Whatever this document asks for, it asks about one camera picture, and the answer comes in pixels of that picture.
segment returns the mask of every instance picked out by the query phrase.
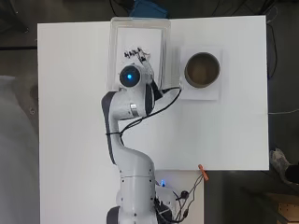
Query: white table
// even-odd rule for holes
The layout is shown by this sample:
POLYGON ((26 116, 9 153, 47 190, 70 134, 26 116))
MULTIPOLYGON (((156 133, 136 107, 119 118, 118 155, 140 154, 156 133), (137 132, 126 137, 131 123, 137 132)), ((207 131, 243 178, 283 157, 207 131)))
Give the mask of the white table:
MULTIPOLYGON (((173 46, 223 46, 226 89, 216 103, 178 102, 128 133, 125 141, 133 144, 130 136, 142 139, 140 134, 160 123, 162 133, 148 135, 149 155, 158 168, 190 170, 203 163, 207 169, 267 169, 264 17, 173 20, 171 37, 173 46), (189 129, 192 141, 182 135, 189 129), (216 139, 204 140, 213 134, 216 139), (182 148, 191 150, 182 153, 182 148), (198 160, 181 162, 191 157, 198 160)), ((38 25, 41 224, 105 223, 115 205, 119 172, 108 155, 100 104, 108 42, 109 22, 38 25)), ((143 142, 135 144, 147 151, 143 142)), ((178 191, 190 189, 197 176, 157 173, 178 191)), ((185 223, 203 223, 203 197, 201 185, 185 223)))

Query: floor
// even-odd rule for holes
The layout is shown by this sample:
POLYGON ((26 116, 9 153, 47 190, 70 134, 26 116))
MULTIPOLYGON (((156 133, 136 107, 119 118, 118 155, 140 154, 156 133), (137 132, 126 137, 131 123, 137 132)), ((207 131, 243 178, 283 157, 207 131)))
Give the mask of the floor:
MULTIPOLYGON (((156 0, 169 11, 171 19, 210 17, 218 0, 156 0)), ((221 0, 214 16, 252 15, 263 1, 221 0)), ((299 4, 277 3, 276 17, 269 15, 277 44, 278 64, 268 81, 269 112, 299 108, 299 4)), ((36 46, 36 25, 41 22, 109 21, 113 17, 107 0, 27 0, 15 1, 21 20, 29 27, 26 34, 9 30, 0 34, 0 47, 36 46)), ((119 6, 118 15, 126 16, 119 6)), ((268 66, 275 66, 274 39, 268 28, 268 66)), ((37 53, 36 50, 0 50, 1 75, 14 76, 17 98, 38 133, 37 53)), ((269 116, 270 147, 280 147, 292 163, 299 161, 299 113, 269 116)), ((242 188, 254 192, 299 194, 296 186, 286 186, 272 170, 269 172, 209 172, 205 191, 205 221, 210 223, 276 223, 247 196, 242 188)))

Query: transparent tray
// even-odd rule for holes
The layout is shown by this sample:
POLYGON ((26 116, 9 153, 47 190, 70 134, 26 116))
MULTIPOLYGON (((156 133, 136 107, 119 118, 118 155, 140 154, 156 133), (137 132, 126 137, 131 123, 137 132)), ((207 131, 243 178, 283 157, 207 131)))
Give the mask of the transparent tray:
POLYGON ((107 77, 109 91, 117 91, 120 87, 120 71, 129 63, 123 55, 124 52, 136 48, 142 48, 149 53, 154 80, 159 89, 164 86, 170 27, 170 21, 166 19, 113 18, 111 20, 107 77))

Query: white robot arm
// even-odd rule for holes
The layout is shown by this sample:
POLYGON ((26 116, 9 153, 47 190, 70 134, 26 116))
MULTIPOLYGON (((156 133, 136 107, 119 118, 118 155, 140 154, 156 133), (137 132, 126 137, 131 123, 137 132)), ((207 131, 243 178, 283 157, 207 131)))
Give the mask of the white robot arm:
POLYGON ((121 204, 109 211, 107 224, 160 223, 154 205, 154 164, 148 155, 125 147, 119 130, 119 120, 146 117, 154 107, 152 70, 147 60, 142 63, 144 67, 124 67, 120 74, 123 88, 102 99, 110 158, 121 174, 121 204))

